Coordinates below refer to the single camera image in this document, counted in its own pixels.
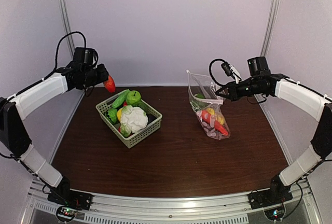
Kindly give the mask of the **clear zip top bag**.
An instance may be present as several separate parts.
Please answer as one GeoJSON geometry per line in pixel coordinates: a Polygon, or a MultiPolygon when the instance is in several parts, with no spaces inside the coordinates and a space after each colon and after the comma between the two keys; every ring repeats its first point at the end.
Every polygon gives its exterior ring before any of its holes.
{"type": "Polygon", "coordinates": [[[220,88],[207,75],[186,71],[188,75],[189,103],[206,135],[221,140],[230,137],[230,130],[221,107],[225,99],[216,95],[220,88]]]}

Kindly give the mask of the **green toy lime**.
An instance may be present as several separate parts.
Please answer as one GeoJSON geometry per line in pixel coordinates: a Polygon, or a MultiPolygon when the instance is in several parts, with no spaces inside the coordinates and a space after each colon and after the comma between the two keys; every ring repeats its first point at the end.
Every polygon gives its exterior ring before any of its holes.
{"type": "Polygon", "coordinates": [[[141,99],[142,99],[141,94],[138,91],[133,90],[133,91],[128,92],[128,94],[126,96],[126,103],[128,105],[134,105],[137,102],[139,102],[141,99]]]}

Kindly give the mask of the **red orange toy carrot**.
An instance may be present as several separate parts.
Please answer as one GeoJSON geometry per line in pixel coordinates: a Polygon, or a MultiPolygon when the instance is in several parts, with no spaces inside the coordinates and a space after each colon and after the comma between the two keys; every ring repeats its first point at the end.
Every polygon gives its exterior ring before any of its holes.
{"type": "Polygon", "coordinates": [[[230,134],[226,127],[224,127],[224,125],[218,121],[217,115],[215,113],[211,114],[211,112],[203,110],[201,113],[201,119],[204,126],[215,129],[223,135],[230,134]]]}

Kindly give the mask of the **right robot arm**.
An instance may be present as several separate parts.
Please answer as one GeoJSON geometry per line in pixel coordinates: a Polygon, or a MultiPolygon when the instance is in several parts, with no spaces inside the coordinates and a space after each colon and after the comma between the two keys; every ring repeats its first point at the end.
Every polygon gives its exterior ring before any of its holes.
{"type": "Polygon", "coordinates": [[[271,72],[265,57],[248,59],[247,79],[226,60],[217,58],[214,62],[220,62],[232,78],[228,83],[216,82],[216,95],[230,101],[257,95],[274,98],[266,110],[284,142],[282,148],[292,155],[291,164],[272,178],[266,192],[266,200],[277,204],[293,183],[331,156],[331,98],[289,76],[271,72]]]}

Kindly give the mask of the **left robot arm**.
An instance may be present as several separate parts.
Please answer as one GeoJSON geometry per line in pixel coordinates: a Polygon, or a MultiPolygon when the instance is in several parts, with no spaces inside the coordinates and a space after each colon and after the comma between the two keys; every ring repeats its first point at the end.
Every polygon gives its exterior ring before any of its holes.
{"type": "Polygon", "coordinates": [[[67,66],[56,68],[21,92],[1,98],[1,142],[9,150],[9,158],[55,189],[53,194],[63,205],[72,204],[75,195],[68,189],[68,180],[34,146],[29,132],[46,137],[53,123],[46,115],[51,103],[74,89],[86,90],[108,79],[105,65],[98,60],[95,49],[77,47],[67,66]]]}

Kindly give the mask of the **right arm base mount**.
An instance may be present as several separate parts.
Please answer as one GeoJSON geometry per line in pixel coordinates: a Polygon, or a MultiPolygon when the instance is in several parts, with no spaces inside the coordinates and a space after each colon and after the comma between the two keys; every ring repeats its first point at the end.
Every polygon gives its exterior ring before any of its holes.
{"type": "Polygon", "coordinates": [[[278,175],[271,179],[268,189],[253,190],[248,195],[251,209],[273,206],[292,199],[291,185],[284,185],[278,175]]]}

